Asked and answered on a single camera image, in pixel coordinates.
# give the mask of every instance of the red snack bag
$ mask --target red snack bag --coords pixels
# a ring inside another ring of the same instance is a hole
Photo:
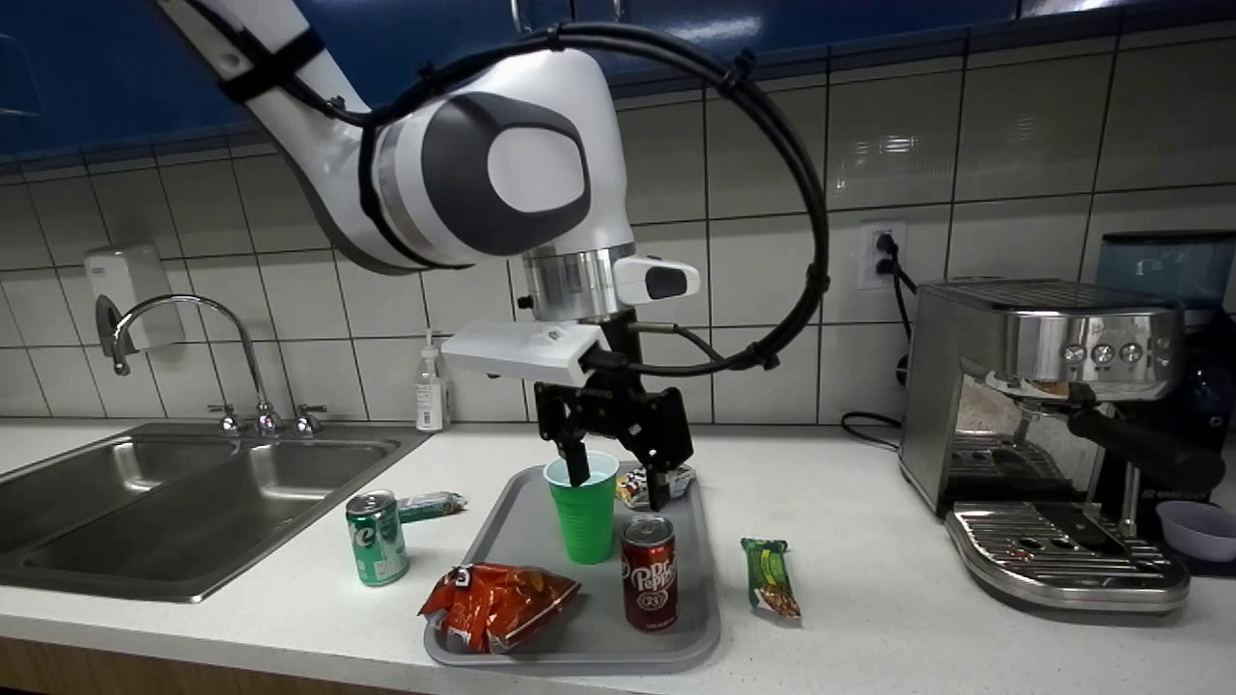
[[[449,648],[502,652],[548,622],[573,597],[579,597],[579,585],[535,567],[460,566],[438,580],[422,616],[449,634]]]

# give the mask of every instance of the small green packet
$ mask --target small green packet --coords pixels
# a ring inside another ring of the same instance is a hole
[[[776,626],[805,626],[805,612],[797,590],[788,588],[788,541],[743,537],[747,580],[748,580],[748,612]]]

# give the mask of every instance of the soda can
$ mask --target soda can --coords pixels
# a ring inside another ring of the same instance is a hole
[[[673,560],[673,522],[632,513],[620,527],[620,602],[632,630],[658,634],[681,620],[681,580]]]
[[[408,571],[395,495],[357,495],[345,518],[358,585],[385,588]]]

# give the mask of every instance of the soap dispenser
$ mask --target soap dispenser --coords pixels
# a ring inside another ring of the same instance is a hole
[[[449,425],[449,379],[439,374],[439,357],[434,334],[422,346],[422,374],[416,374],[416,429],[439,433]]]

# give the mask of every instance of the white tile wall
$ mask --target white tile wall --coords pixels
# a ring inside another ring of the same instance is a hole
[[[617,111],[629,219],[703,216],[703,92]]]
[[[805,216],[709,223],[709,320],[776,324],[805,289],[806,259]]]
[[[202,259],[189,267],[189,277],[197,294],[225,303],[251,342],[275,342],[269,303],[256,259]],[[234,342],[234,330],[225,319],[203,308],[202,320],[207,342]]]
[[[456,334],[470,320],[514,320],[507,264],[423,273],[429,330]]]
[[[906,353],[901,324],[838,324],[820,342],[820,420],[844,410],[901,418],[897,358]]]
[[[959,199],[1047,199],[1092,185],[1108,56],[972,69]]]
[[[416,418],[422,342],[357,342],[358,384],[372,420]]]
[[[1236,38],[1115,57],[1102,190],[1236,182]]]
[[[959,204],[950,277],[1061,277],[1087,253],[1090,199]]]
[[[341,285],[353,337],[422,337],[423,294],[422,277],[385,277],[341,259]]]
[[[920,281],[1092,277],[1105,234],[1236,230],[1231,30],[1083,38],[932,61],[805,74],[770,92],[805,134],[830,201],[830,294],[765,374],[673,379],[691,420],[833,425],[901,414],[905,330],[872,237],[897,230]],[[698,88],[617,107],[629,216],[646,254],[703,271],[703,294],[646,308],[739,353],[801,297],[806,219],[781,158]],[[187,308],[187,349],[117,379],[91,342],[81,254],[145,237],[175,289],[233,307],[259,342],[269,401],[345,420],[408,420],[416,342],[434,324],[510,320],[520,264],[376,277],[329,253],[281,156],[263,141],[107,164],[33,164],[0,182],[0,414],[251,414],[233,324]],[[673,337],[650,364],[698,364]],[[456,374],[460,420],[530,420],[530,391]]]
[[[203,420],[225,401],[207,346],[179,346],[151,353],[163,410],[175,420]]]
[[[26,346],[77,346],[55,271],[9,273],[0,285]]]
[[[234,182],[259,253],[329,249],[281,156],[234,158]]]
[[[233,164],[179,164],[163,171],[167,204],[187,254],[251,253]]]
[[[263,281],[278,342],[349,337],[341,271],[329,253],[266,254]]]
[[[31,358],[55,418],[103,418],[103,401],[81,349],[39,349]]]
[[[823,168],[826,133],[826,88],[815,87],[770,88],[788,128],[806,147],[810,164]],[[762,133],[721,98],[707,98],[707,199],[709,216],[770,216],[805,213],[801,190],[781,156]]]
[[[0,353],[0,418],[48,418],[26,353]]]
[[[87,180],[39,180],[31,182],[31,201],[58,267],[72,267],[86,253],[107,249],[103,216]]]
[[[937,281],[946,259],[950,210],[864,210],[830,219],[830,289],[823,320],[897,320],[891,281],[878,273],[878,237],[891,234],[901,264],[914,281]]]
[[[762,342],[762,330],[713,330],[721,357]],[[815,425],[820,334],[805,334],[781,353],[776,373],[713,374],[713,420],[721,425]]]
[[[5,230],[0,271],[49,267],[39,216],[22,182],[0,185],[0,230]]]
[[[113,243],[156,243],[160,259],[180,254],[160,171],[107,171],[91,190]]]
[[[844,83],[830,88],[826,201],[950,201],[962,74]]]
[[[349,342],[281,346],[281,367],[299,407],[329,407],[341,420],[368,420],[357,353]]]

